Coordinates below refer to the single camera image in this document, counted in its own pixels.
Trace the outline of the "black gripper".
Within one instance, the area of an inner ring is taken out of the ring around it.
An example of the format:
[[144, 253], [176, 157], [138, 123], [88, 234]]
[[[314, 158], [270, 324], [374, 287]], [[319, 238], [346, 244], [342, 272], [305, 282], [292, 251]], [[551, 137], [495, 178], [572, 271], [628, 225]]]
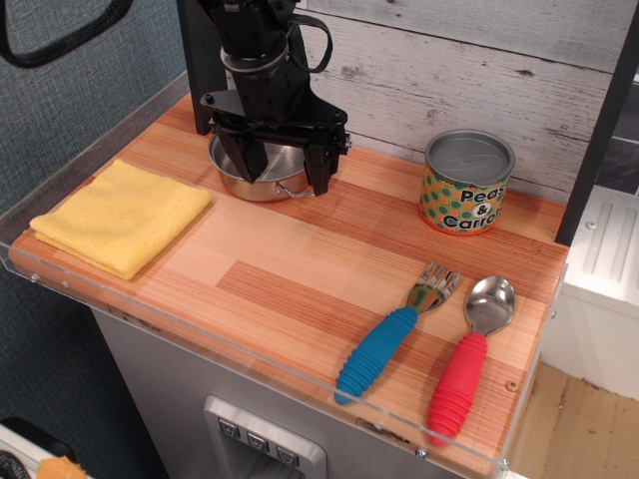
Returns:
[[233, 89], [205, 94], [201, 105], [223, 150], [249, 183], [267, 168], [267, 144], [290, 146], [303, 150], [309, 184], [322, 196], [339, 156], [350, 147], [346, 112], [317, 96], [310, 79], [296, 69], [266, 79], [240, 76]]

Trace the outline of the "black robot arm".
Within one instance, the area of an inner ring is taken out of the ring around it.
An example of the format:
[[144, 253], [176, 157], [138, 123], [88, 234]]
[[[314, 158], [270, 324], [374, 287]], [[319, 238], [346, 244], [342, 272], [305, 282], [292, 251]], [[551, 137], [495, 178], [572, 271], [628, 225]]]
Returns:
[[293, 1], [203, 1], [200, 4], [221, 41], [220, 57], [234, 80], [231, 90], [207, 93], [201, 104], [240, 177], [255, 183], [268, 167], [269, 144], [304, 155], [315, 195], [328, 190], [340, 156], [350, 147], [344, 110], [318, 97], [311, 76], [331, 57], [308, 63], [302, 28], [327, 29], [299, 15]]

